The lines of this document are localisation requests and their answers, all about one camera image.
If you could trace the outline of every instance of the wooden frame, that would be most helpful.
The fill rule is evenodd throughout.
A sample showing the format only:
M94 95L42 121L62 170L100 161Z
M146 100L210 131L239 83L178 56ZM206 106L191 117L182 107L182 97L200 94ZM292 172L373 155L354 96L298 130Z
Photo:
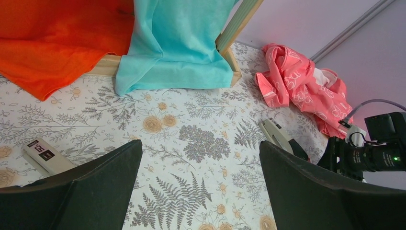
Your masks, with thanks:
M243 0L233 18L216 39L217 50L228 62L234 73L231 80L231 87L237 83L242 75L230 46L235 41L242 29L244 29L244 27L247 25L248 21L254 15L255 11L257 11L258 7L263 1L264 0ZM121 56L106 55L90 72L87 72L86 74L115 77L120 60Z

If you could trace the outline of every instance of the table surface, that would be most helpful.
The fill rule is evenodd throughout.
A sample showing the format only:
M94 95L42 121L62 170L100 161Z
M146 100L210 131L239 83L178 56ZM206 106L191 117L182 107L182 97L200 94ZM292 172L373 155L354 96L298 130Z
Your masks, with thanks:
M123 229L273 229L258 122L274 118L313 161L327 138L313 116L293 105L268 108L253 77L267 70L263 53L238 43L232 49L243 77L230 89L119 97L112 78L84 75L41 102L0 77L0 187L43 178L22 157L22 144L34 138L76 165L141 139L144 153ZM185 186L190 194L171 195ZM149 199L163 201L149 210Z

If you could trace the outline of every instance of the gray cable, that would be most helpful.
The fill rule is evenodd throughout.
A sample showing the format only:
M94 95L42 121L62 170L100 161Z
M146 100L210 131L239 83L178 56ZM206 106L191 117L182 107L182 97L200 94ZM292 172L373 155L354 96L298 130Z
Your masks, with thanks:
M343 119L343 121L346 122L346 123L348 123L349 119L350 119L361 107L363 107L364 105L369 104L369 103L371 103L371 102L384 102L384 103L392 104L392 105L394 105L394 106L396 106L396 107L398 107L398 108L403 109L404 111L406 111L406 107L404 107L403 105L398 104L398 103L396 103L396 102L392 102L392 101L385 100L385 99L371 99L371 100L364 101L364 102L362 102L361 104L357 105L357 107L355 107L355 108Z

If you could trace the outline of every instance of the pink cloth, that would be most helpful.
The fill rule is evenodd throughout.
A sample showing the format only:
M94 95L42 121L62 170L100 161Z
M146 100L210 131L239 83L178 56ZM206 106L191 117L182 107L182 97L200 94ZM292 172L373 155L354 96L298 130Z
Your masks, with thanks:
M304 55L271 43L262 48L269 71L257 73L258 86L269 107L289 106L292 101L302 112L315 114L320 132L344 138L339 120L351 110L346 102L346 86L328 69L315 69Z

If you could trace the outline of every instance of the orange flower print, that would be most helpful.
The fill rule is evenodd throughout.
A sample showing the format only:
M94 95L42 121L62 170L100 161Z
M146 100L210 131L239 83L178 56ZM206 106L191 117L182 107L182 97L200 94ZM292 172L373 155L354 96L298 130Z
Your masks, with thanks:
M199 230L216 230L216 229L211 224L203 224L202 226L200 226Z
M0 188L8 187L12 184L14 174L12 170L0 170Z
M128 139L130 139L130 140L139 140L138 137L136 137L136 136L134 136L134 135L132 135L132 134L130 134L130 135L128 136Z
M11 148L8 146L0 147L0 158L8 157L11 154Z
M178 109L178 107L174 103L170 104L170 107L172 107L172 108L174 108L176 110Z
M238 199L244 199L244 198L242 197L242 192L238 192L236 197L237 197Z
M216 191L221 192L221 198L223 198L223 197L226 195L226 193L227 193L227 191L226 191L226 185L223 184L223 182L218 182L218 181L217 181L217 184L218 184L219 186L218 186L218 188L216 189Z
M77 99L80 96L80 89L78 89L78 87L73 87L72 85L70 85L71 90L66 91L69 94L72 94L72 97L70 98L70 100L72 101L73 99Z
M221 132L220 134L221 134L225 139L228 140L228 135L227 135L227 133L226 133L225 131Z
M145 98L145 100L147 101L148 104L149 104L150 101L152 101L152 97L148 93L143 93L143 96L144 96L144 98Z
M51 104L62 104L61 99L57 99L54 96L50 96L51 100Z
M78 98L79 94L80 94L80 90L79 89L74 89L74 90L72 90L72 93L73 93L74 98Z
M147 165L148 167L144 167L144 169L148 169L148 171L150 172L150 173L153 173L154 172L154 167L152 167L151 165Z
M165 126L168 127L172 127L176 125L176 118L173 115L166 115L163 119L162 119L162 123Z
M222 173L222 174L223 174L223 178L226 179L226 177L227 177L227 169L226 169L226 167L225 167L225 166L223 167L223 166L220 165L220 169L221 169L221 170L218 171L218 172L219 172L219 173Z
M224 205L217 206L217 213L220 215L226 213L226 207Z
M162 129L161 121L156 116L145 118L142 126L148 133L159 133Z
M163 102L159 103L159 104L158 104L158 109L159 109L159 110L165 110L165 109L166 109L166 104L163 103Z
M234 153L234 158L236 158L236 159L241 159L241 153L235 152L235 153Z
M233 227L229 223L224 223L220 225L220 230L232 230Z
M275 220L269 216L262 216L259 220L261 230L277 230Z
M239 220L244 219L244 217L241 215L241 210L242 210L242 208L237 209L236 205L235 204L233 205L234 217L239 219Z
M214 169L209 167L208 171L214 176Z

